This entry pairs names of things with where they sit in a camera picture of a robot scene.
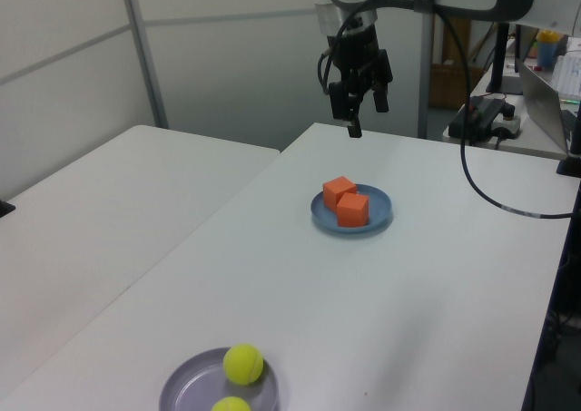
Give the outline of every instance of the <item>white wall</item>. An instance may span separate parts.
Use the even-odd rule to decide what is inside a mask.
[[[313,0],[139,4],[170,128],[282,150],[313,122],[337,123],[316,75],[327,42]],[[382,10],[377,27],[394,74],[391,111],[375,113],[367,95],[362,126],[415,136],[421,15]]]
[[[123,0],[0,4],[0,199],[9,200],[153,115]]]
[[[129,23],[123,0],[0,0],[0,77]]]

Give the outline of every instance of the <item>gray plate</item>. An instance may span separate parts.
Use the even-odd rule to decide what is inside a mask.
[[[160,396],[160,411],[211,411],[227,396],[248,402],[251,411],[274,411],[279,383],[264,361],[261,377],[249,386],[237,386],[224,375],[222,361],[227,347],[208,350],[177,368],[165,383]]]

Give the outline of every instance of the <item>white table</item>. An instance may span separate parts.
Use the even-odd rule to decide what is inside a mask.
[[[0,399],[278,154],[138,126],[12,199],[0,220]]]
[[[569,48],[574,50],[577,48],[579,38],[570,38]],[[535,65],[537,64],[536,59],[527,59],[526,64]],[[540,75],[550,82],[552,73],[540,73]],[[484,74],[482,79],[478,82],[477,86],[472,91],[472,96],[487,94],[487,86],[490,83],[490,78],[492,76],[492,67]],[[515,73],[515,58],[507,57],[505,59],[505,68],[503,70],[504,77],[518,77],[518,73]],[[504,98],[501,93],[495,93],[487,96],[487,98]],[[500,143],[498,148],[501,151],[506,152],[516,152],[520,154],[535,155],[537,157],[545,157],[548,159],[563,160],[566,154],[558,147],[558,145],[553,142],[553,140],[545,133],[543,130],[528,116],[527,108],[525,106],[525,100],[522,95],[507,95],[507,103],[515,106],[515,114],[520,116],[520,134],[516,139],[506,139]],[[569,110],[572,113],[576,113],[578,105],[574,104],[561,104],[562,110]],[[460,139],[450,137],[448,134],[448,127],[442,133],[442,141],[448,143],[460,143]],[[497,137],[492,137],[487,141],[478,142],[476,146],[482,148],[488,148],[490,150],[495,148],[497,144]]]
[[[572,209],[578,180],[555,161],[467,157],[499,201]],[[389,228],[314,226],[310,201],[339,175],[390,196]],[[183,361],[249,341],[278,375],[280,411],[518,411],[567,224],[481,200],[457,146],[315,124],[0,410],[154,411]]]

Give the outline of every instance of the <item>floor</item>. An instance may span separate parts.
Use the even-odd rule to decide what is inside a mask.
[[[428,139],[441,141],[442,132],[455,114],[455,110],[429,108]],[[556,353],[532,376],[534,404],[529,385],[522,411],[581,411],[581,316],[571,318],[567,324],[578,328],[563,328],[559,335],[551,329],[552,321],[548,321],[545,337],[556,347]]]

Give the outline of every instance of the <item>blue plate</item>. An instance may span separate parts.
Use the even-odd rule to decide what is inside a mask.
[[[387,225],[391,215],[391,199],[384,191],[365,184],[356,184],[357,193],[369,196],[369,221],[363,227],[346,228],[337,225],[337,215],[323,203],[323,192],[315,196],[310,203],[312,218],[321,227],[342,234],[361,234],[374,231]]]

